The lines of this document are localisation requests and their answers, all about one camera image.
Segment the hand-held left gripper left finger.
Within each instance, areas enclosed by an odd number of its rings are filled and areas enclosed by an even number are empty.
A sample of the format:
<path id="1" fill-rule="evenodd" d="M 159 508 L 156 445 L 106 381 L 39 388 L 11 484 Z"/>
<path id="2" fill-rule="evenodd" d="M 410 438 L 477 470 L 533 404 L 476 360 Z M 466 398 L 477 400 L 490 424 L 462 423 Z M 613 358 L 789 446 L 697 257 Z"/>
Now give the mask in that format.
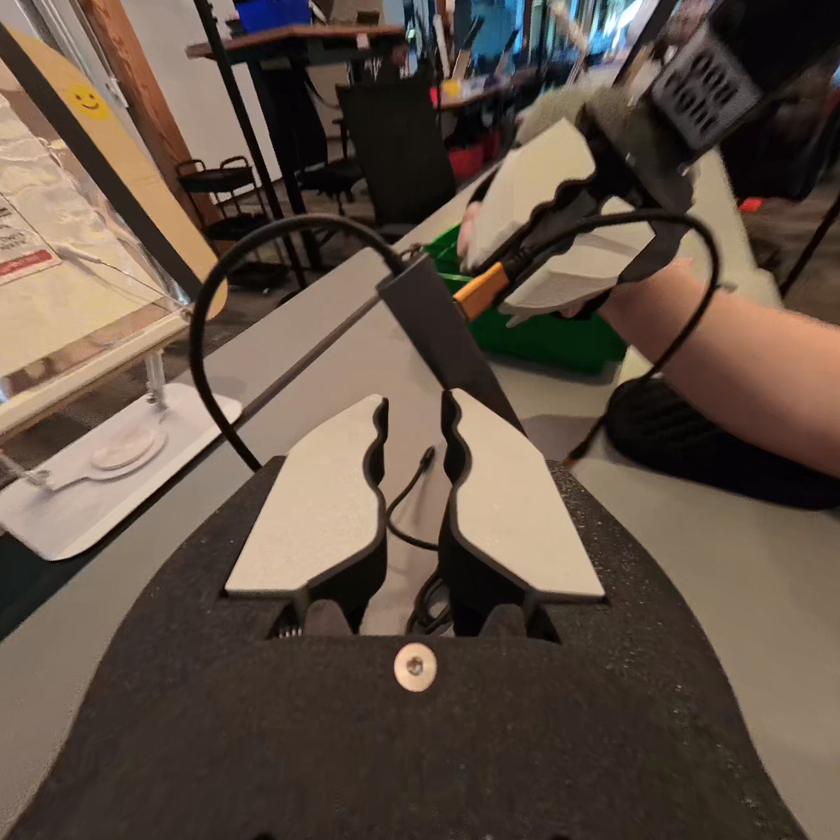
<path id="1" fill-rule="evenodd" d="M 387 572 L 384 446 L 389 402 L 371 394 L 289 451 L 225 583 L 238 599 L 332 601 L 363 618 Z"/>

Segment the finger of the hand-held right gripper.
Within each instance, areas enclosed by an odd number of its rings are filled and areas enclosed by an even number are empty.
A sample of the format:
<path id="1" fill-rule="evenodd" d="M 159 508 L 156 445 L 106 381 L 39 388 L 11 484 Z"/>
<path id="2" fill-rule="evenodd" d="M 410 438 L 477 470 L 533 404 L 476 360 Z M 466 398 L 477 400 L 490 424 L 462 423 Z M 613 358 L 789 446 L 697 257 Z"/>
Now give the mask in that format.
<path id="1" fill-rule="evenodd" d="M 499 197 L 531 198 L 537 204 L 551 202 L 555 208 L 567 206 L 575 196 L 599 201 L 606 190 L 602 180 L 610 159 L 599 133 L 584 133 L 569 119 L 561 119 L 511 151 L 489 179 L 488 187 L 479 189 L 479 211 L 460 258 L 461 269 L 481 272 L 501 263 Z M 563 239 L 571 242 L 571 229 L 543 243 L 556 245 Z"/>
<path id="2" fill-rule="evenodd" d="M 648 223 L 599 227 L 556 245 L 543 241 L 553 241 L 589 216 L 634 211 L 618 196 L 604 201 L 575 196 L 562 208 L 551 202 L 537 204 L 531 198 L 499 197 L 500 261 L 510 286 L 499 299 L 499 311 L 518 325 L 613 289 L 625 268 L 654 240 Z"/>

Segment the dark grey slim hub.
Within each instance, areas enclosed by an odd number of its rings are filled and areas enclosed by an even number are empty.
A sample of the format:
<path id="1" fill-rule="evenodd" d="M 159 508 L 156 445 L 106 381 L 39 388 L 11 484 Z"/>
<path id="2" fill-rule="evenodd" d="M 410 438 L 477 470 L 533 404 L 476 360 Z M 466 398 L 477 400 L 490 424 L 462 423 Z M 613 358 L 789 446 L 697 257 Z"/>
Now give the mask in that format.
<path id="1" fill-rule="evenodd" d="M 387 276 L 375 290 L 443 389 L 467 392 L 523 433 L 466 316 L 429 256 Z"/>

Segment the person's right forearm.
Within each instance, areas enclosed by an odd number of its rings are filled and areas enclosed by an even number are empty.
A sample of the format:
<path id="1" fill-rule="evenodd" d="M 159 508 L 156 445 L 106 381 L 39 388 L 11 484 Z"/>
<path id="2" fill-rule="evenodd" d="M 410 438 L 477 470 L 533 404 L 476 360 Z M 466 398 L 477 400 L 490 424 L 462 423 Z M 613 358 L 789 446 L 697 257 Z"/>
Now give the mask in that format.
<path id="1" fill-rule="evenodd" d="M 649 361 L 651 344 L 633 346 Z M 717 291 L 664 376 L 733 436 L 839 477 L 839 329 Z"/>

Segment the person's right hand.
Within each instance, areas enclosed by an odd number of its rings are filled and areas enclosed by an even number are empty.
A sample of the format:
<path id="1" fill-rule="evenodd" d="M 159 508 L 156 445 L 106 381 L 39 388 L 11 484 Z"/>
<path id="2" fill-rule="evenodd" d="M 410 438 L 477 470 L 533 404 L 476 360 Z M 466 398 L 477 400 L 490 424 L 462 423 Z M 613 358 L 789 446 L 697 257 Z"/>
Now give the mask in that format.
<path id="1" fill-rule="evenodd" d="M 616 285 L 560 310 L 562 319 L 586 320 L 593 308 L 627 344 L 651 344 L 659 352 L 674 339 L 697 310 L 706 287 L 696 277 L 696 261 L 677 257 L 651 277 Z"/>

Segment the red bin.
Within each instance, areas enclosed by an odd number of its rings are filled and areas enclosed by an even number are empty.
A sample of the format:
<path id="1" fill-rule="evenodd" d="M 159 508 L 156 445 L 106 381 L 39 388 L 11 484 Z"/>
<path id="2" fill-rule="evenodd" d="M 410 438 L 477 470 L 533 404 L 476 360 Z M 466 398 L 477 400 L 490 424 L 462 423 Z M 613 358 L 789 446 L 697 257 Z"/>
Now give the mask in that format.
<path id="1" fill-rule="evenodd" d="M 495 163 L 501 156 L 501 140 L 501 129 L 493 128 L 450 144 L 448 159 L 456 181 L 465 182 Z"/>

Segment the green plastic bin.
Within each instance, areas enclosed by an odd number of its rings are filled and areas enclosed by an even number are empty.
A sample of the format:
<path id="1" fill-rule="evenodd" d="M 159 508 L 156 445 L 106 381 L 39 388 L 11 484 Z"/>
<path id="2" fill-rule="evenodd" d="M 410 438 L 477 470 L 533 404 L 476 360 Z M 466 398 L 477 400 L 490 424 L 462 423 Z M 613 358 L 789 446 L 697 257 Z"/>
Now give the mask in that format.
<path id="1" fill-rule="evenodd" d="M 542 315 L 511 328 L 508 321 L 490 309 L 469 330 L 486 353 L 586 375 L 603 373 L 627 353 L 625 342 L 596 314 L 581 321 Z"/>

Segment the black office chair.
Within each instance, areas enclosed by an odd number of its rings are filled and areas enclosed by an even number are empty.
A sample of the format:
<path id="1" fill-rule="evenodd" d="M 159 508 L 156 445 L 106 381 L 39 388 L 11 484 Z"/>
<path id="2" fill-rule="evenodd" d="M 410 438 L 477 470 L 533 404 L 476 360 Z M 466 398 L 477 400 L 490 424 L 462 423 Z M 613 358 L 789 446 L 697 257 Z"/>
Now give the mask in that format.
<path id="1" fill-rule="evenodd" d="M 408 234 L 456 194 L 431 88 L 414 77 L 337 86 L 354 155 L 298 174 L 304 190 L 342 199 L 364 181 L 374 227 L 390 242 Z"/>

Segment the black quilted pad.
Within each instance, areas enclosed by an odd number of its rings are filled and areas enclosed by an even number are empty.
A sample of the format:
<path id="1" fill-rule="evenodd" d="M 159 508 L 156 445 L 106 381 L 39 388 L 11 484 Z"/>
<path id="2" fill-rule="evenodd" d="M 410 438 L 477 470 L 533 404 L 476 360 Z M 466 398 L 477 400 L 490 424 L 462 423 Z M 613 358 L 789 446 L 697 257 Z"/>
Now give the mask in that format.
<path id="1" fill-rule="evenodd" d="M 839 507 L 838 478 L 734 437 L 660 378 L 620 385 L 603 430 L 619 455 L 661 475 L 788 508 Z"/>

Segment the clear sign stand white base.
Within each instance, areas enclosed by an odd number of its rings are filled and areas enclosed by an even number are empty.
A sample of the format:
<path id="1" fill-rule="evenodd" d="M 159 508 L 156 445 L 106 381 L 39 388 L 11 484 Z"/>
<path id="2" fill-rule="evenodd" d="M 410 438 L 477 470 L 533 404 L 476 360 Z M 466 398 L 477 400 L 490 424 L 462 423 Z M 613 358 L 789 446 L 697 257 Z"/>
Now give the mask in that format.
<path id="1" fill-rule="evenodd" d="M 2 472 L 12 479 L 2 489 L 2 534 L 43 560 L 69 560 L 92 547 L 218 436 L 195 388 L 166 381 L 163 348 L 184 332 L 193 307 L 140 246 L 178 303 L 176 311 L 156 321 L 126 318 L 122 337 L 110 346 L 104 346 L 102 329 L 2 375 Z M 40 465 L 24 467 L 7 451 L 9 438 L 140 357 L 144 396 Z"/>

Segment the wooden top desk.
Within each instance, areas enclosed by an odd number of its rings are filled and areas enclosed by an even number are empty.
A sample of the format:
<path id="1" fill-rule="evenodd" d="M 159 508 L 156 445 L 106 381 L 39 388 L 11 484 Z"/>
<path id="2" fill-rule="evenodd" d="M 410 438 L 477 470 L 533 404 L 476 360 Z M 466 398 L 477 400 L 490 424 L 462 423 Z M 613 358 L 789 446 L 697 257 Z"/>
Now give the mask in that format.
<path id="1" fill-rule="evenodd" d="M 294 25 L 273 28 L 252 35 L 224 38 L 234 67 L 245 65 L 246 58 L 262 59 L 270 72 L 286 72 L 296 68 L 350 65 L 359 70 L 364 59 L 377 47 L 384 47 L 406 34 L 399 24 L 321 24 Z M 206 41 L 187 45 L 189 60 L 211 60 Z M 291 119 L 281 116 L 291 129 Z"/>

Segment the black tripod pole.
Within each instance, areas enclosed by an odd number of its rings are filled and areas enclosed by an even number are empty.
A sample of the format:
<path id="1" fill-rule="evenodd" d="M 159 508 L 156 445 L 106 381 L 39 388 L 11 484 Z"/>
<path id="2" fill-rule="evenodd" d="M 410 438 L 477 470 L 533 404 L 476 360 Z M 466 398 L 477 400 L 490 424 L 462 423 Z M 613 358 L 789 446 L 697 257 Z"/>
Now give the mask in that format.
<path id="1" fill-rule="evenodd" d="M 193 1 L 192 5 L 201 22 L 210 58 L 216 63 L 227 98 L 233 108 L 236 122 L 245 139 L 251 161 L 256 168 L 258 189 L 267 200 L 269 219 L 272 221 L 281 220 L 285 215 L 280 207 L 275 180 L 269 173 L 266 157 L 256 137 L 254 125 L 235 75 L 234 61 L 230 57 L 228 48 L 224 46 L 224 40 L 220 34 L 212 4 L 208 1 Z M 302 215 L 306 212 L 307 207 L 298 182 L 298 170 L 292 159 L 291 146 L 295 138 L 294 132 L 281 119 L 277 95 L 270 89 L 269 71 L 264 68 L 263 60 L 246 58 L 245 64 L 266 123 L 270 146 L 280 169 L 280 180 L 286 192 L 290 213 L 294 216 Z"/>

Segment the white printed paper sheet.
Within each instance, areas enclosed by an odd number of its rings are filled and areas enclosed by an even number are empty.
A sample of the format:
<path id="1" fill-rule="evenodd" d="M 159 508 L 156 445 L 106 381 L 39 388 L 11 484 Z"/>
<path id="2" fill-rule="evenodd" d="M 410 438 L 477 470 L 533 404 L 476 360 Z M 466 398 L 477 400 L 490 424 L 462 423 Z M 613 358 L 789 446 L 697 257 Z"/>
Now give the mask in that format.
<path id="1" fill-rule="evenodd" d="M 124 319 L 175 312 L 140 242 L 20 88 L 1 97 L 1 371 L 12 375 Z"/>

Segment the yellow smiley sticker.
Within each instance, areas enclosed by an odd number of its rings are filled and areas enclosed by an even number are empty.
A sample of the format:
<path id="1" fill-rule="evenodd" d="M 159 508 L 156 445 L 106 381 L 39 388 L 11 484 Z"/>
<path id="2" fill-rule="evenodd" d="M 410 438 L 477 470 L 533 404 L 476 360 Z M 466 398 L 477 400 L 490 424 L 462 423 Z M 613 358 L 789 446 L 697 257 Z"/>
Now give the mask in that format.
<path id="1" fill-rule="evenodd" d="M 74 82 L 67 89 L 69 105 L 85 119 L 109 120 L 112 111 L 98 91 L 86 82 Z"/>

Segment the wooden post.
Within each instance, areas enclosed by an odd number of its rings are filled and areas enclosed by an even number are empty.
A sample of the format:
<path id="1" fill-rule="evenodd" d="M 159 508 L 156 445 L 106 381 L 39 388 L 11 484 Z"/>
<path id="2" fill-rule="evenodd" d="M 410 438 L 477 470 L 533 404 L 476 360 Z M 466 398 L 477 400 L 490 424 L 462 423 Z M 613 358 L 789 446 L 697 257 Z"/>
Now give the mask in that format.
<path id="1" fill-rule="evenodd" d="M 77 16 L 101 49 L 106 67 L 128 103 L 134 127 L 164 182 L 194 224 L 203 228 L 220 219 L 212 199 L 184 191 L 176 166 L 193 156 L 172 115 L 129 16 L 119 1 L 76 2 Z"/>

